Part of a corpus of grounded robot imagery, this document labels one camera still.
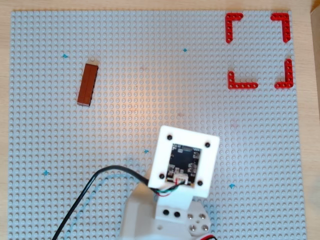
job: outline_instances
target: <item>wooden table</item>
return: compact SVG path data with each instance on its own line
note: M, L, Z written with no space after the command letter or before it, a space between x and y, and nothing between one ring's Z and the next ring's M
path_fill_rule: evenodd
M312 0L0 0L0 239L7 239L10 14L14 10L291 10L306 230L320 232L320 120L310 12Z

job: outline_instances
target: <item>red lego beam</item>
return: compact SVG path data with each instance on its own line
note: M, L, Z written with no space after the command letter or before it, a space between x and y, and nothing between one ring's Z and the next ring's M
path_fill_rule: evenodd
M242 13L227 13L225 15L225 41L229 44L234 39L232 22L240 21L244 15Z
M284 80L277 81L274 85L276 89L289 89L294 86L294 72L292 69L292 60L286 59L284 61Z
M290 34L290 19L288 13L272 13L272 21L281 21L282 22L282 38L285 43L289 42L291 39Z
M256 89L257 82L236 82L235 73L228 71L228 89Z

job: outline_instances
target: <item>wire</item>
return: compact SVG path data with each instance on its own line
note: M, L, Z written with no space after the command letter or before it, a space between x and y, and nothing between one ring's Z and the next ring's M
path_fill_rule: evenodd
M65 217L62 220L60 226L58 227L57 231L55 232L52 240L57 240L58 239L59 234L61 233L62 229L66 225L66 223L67 223L68 219L70 218L71 214L74 212L74 210L76 209L76 207L80 203L81 199L85 196L86 192L89 190L90 186L92 185L94 180L98 177L98 175L102 174L102 173L104 173L106 171L109 171L109 170L120 170L120 171L126 172L126 173L132 175L133 177L135 177L136 179L138 179L144 185L148 186L149 180L147 178L145 178L144 176L140 175L139 173L137 173L137 172L131 170L130 168L125 167L125 166L112 165L112 166L106 166L104 168L99 169L90 178L89 182L85 185L84 189L82 190L82 192L80 193L78 198L75 200L75 202L72 205L72 207L70 208L70 210L65 215ZM183 185L183 184L185 184L184 181L179 183L179 184L176 184L176 185L174 185L172 187L169 187L168 189L165 189L165 190L160 190L158 188L151 188L151 187L149 187L149 189L151 191L153 191L156 195L160 196L160 197L166 197L166 196L169 196L173 191L177 190L177 188L180 185Z
M201 238L200 240L212 240L212 239L217 240L217 238L214 235L210 234L210 235L206 235L205 237Z
M159 190L157 189L157 192L158 193L161 193L161 194L166 194L166 193L172 193L173 191L177 190L177 188L180 186L180 185L184 185L185 184L185 181L182 181L180 182L179 184L176 184L172 187L169 187L168 189L166 190Z

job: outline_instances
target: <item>brown lego brick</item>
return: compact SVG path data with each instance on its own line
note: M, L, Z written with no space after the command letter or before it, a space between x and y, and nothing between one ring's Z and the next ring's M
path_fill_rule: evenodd
M95 87L98 66L85 64L82 75L77 103L82 106L90 106L92 94Z

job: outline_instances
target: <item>black circuit board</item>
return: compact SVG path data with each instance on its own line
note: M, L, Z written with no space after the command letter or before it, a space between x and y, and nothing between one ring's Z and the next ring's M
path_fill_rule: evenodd
M188 186L195 184L201 149L192 146L173 144L166 173L166 181L174 182L175 174L187 174Z

